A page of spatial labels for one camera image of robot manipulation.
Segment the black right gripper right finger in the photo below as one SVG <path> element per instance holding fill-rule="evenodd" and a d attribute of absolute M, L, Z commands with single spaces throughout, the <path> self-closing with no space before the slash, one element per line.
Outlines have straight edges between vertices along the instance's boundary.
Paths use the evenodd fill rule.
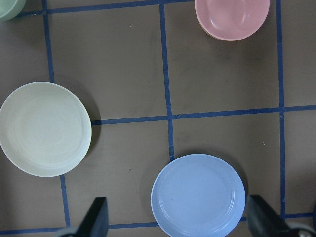
<path fill-rule="evenodd" d="M 247 223 L 253 237 L 292 237 L 293 231 L 260 195 L 247 198 Z"/>

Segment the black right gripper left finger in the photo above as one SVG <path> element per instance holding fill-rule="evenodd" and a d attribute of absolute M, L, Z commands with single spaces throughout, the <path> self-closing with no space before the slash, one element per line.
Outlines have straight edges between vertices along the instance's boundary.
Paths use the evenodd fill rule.
<path fill-rule="evenodd" d="M 105 237 L 109 229 L 106 197 L 94 199 L 91 207 L 78 227 L 79 237 Z"/>

